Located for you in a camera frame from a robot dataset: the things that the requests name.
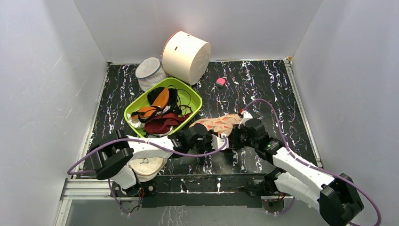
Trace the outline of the floral mesh laundry bag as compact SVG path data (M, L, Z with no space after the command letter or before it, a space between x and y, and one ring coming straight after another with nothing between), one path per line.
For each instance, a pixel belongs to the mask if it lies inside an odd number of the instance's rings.
M241 118L238 114L228 114L218 118L198 119L189 127L193 126L196 123L200 123L205 125L208 130L213 129L214 132L216 132L217 136L224 133L228 137L231 134L233 125L239 124L240 120Z

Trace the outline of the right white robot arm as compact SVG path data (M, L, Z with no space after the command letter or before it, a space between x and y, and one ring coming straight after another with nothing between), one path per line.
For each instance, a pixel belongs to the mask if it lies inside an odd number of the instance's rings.
M287 150L282 141L270 137L259 119L235 124L228 139L230 147L251 147L261 159L275 166L264 177L269 194L295 196L316 209L330 226L345 226L364 209L348 175L342 173L335 178L316 170L314 164Z

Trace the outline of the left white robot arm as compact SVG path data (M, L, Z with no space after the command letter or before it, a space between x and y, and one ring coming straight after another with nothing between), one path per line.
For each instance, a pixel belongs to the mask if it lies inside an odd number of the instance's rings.
M199 158L217 153L228 146L226 135L208 131L202 124L164 137L132 137L116 130L92 145L90 161L98 180L111 179L129 196L140 192L141 184L128 163L136 159L170 159L181 156Z

